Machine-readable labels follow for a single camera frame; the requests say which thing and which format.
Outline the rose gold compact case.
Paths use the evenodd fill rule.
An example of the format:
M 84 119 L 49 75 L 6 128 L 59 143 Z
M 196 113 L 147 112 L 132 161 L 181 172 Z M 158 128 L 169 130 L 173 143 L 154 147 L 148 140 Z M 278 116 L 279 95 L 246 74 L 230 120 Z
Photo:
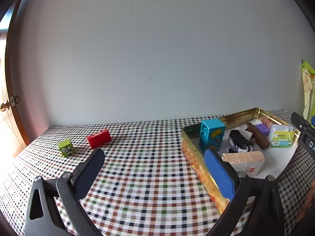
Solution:
M 270 128 L 270 126 L 272 125 L 272 121 L 268 118 L 263 118 L 262 119 L 262 123 L 267 127 Z

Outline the brown wooden door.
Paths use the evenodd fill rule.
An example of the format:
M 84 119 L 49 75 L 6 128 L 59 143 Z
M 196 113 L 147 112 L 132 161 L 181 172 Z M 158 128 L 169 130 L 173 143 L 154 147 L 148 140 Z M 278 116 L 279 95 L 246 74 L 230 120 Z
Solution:
M 14 23 L 22 0 L 15 0 L 1 19 L 1 104 L 10 101 L 11 107 L 1 112 L 1 156 L 12 160 L 23 151 L 30 140 L 18 112 L 20 98 L 14 94 L 11 72 Z

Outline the green patterned hanging cloth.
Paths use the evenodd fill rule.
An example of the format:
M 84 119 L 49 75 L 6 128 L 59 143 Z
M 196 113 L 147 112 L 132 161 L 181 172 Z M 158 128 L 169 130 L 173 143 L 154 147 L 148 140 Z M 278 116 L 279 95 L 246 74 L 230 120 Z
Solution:
M 315 70 L 311 65 L 302 60 L 301 62 L 302 82 L 304 91 L 303 118 L 314 128 L 314 76 Z

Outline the gold metal tin tray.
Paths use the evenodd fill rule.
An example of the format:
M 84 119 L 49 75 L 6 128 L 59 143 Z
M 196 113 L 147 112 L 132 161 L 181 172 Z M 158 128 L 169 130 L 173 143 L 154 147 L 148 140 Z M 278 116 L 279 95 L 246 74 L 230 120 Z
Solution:
M 261 108 L 252 108 L 219 117 L 219 119 L 226 125 L 226 131 L 218 155 L 221 156 L 229 150 L 227 140 L 228 133 L 232 129 L 236 129 L 238 127 L 245 129 L 246 123 L 249 123 L 250 120 L 259 119 L 261 121 L 263 118 L 270 119 L 274 124 L 288 125 L 288 123 L 279 116 L 272 115 Z M 220 187 L 217 185 L 217 180 L 212 177 L 211 173 L 207 169 L 203 153 L 199 148 L 200 127 L 201 124 L 196 123 L 185 126 L 182 129 L 182 152 L 196 172 L 207 193 L 210 195 L 211 200 L 215 203 L 218 212 L 222 214 L 230 201 L 230 197 L 221 192 Z M 258 174 L 253 178 L 264 179 L 268 175 L 272 175 L 274 178 L 277 178 L 292 159 L 298 146 L 299 135 L 300 131 L 295 129 L 294 140 L 290 148 L 272 147 L 264 150 L 263 155 L 265 162 Z

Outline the brass door knob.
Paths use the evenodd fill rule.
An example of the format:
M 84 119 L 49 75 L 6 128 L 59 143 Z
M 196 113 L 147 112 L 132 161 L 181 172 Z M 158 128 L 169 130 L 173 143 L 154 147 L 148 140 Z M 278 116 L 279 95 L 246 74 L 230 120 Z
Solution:
M 1 112 L 5 112 L 6 110 L 9 110 L 10 107 L 11 107 L 10 101 L 5 100 L 5 102 L 0 105 Z

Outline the white cork-top small box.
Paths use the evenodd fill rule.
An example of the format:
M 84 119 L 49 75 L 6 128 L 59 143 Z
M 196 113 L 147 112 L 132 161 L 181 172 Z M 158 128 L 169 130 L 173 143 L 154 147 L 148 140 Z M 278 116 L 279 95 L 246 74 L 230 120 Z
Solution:
M 224 153 L 221 158 L 224 162 L 229 163 L 236 172 L 243 171 L 250 177 L 256 176 L 265 162 L 261 151 Z

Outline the red toy brick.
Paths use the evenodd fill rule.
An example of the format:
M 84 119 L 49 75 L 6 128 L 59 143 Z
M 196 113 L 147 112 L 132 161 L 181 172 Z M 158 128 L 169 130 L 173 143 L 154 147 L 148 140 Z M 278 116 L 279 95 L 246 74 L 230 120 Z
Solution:
M 108 129 L 103 129 L 97 133 L 94 133 L 86 138 L 90 144 L 91 149 L 101 147 L 112 140 L 112 137 Z

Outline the white power adapter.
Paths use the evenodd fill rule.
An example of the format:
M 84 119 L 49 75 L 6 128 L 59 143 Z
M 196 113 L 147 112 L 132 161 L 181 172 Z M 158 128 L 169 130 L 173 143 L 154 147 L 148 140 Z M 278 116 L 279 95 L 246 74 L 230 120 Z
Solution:
M 253 125 L 259 125 L 262 123 L 259 119 L 252 119 L 249 122 Z

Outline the brown harmonica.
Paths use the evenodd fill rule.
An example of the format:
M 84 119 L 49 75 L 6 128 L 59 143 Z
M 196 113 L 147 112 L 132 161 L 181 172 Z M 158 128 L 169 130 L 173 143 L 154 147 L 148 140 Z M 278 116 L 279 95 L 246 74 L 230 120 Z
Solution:
M 247 128 L 246 130 L 253 133 L 253 138 L 256 139 L 257 145 L 262 149 L 265 150 L 270 147 L 270 142 L 267 137 L 252 123 L 246 123 Z

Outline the checkered tablecloth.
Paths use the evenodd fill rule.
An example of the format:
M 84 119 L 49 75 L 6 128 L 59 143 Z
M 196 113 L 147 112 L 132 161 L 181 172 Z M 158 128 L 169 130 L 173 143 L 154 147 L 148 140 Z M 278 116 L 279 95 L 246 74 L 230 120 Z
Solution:
M 182 153 L 182 128 L 199 117 L 131 123 L 52 126 L 1 176 L 1 212 L 18 235 L 34 178 L 58 178 L 91 153 L 87 136 L 108 129 L 105 163 L 81 201 L 103 235 L 205 235 L 219 219 L 215 204 Z M 75 153 L 58 144 L 70 139 Z

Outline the teal toy brick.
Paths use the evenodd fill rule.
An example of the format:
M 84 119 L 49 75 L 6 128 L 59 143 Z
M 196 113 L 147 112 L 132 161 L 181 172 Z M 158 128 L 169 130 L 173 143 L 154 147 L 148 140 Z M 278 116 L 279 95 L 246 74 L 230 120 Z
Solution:
M 199 147 L 206 150 L 220 151 L 226 126 L 220 119 L 203 120 L 200 127 Z

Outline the purple small block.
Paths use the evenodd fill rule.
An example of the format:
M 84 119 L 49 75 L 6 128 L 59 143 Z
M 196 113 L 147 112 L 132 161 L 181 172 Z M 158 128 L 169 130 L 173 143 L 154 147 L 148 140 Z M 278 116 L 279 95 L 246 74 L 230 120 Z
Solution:
M 255 125 L 255 127 L 264 135 L 264 136 L 268 136 L 268 134 L 269 134 L 269 128 L 265 125 L 265 124 L 263 124 L 263 123 L 261 123 L 261 124 L 256 124 Z

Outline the black hair claw clip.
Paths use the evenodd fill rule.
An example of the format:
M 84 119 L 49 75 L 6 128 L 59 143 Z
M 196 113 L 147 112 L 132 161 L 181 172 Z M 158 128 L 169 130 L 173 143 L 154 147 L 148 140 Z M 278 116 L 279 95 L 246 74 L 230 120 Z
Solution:
M 254 145 L 236 129 L 230 131 L 228 144 L 229 153 L 245 153 L 254 150 Z

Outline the green toy cube brick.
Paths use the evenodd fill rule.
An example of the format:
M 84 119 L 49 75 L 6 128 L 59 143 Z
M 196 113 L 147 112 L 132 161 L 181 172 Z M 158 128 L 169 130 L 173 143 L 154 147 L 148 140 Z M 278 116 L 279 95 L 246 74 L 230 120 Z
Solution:
M 70 139 L 66 139 L 58 144 L 59 151 L 64 157 L 69 157 L 75 153 L 75 149 Z

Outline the clear floss pick box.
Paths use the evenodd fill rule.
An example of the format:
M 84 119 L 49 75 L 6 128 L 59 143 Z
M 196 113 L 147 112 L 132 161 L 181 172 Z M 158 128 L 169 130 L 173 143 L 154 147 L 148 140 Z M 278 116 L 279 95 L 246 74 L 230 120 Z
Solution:
M 268 140 L 270 147 L 291 147 L 295 135 L 295 129 L 290 125 L 272 124 L 269 128 Z

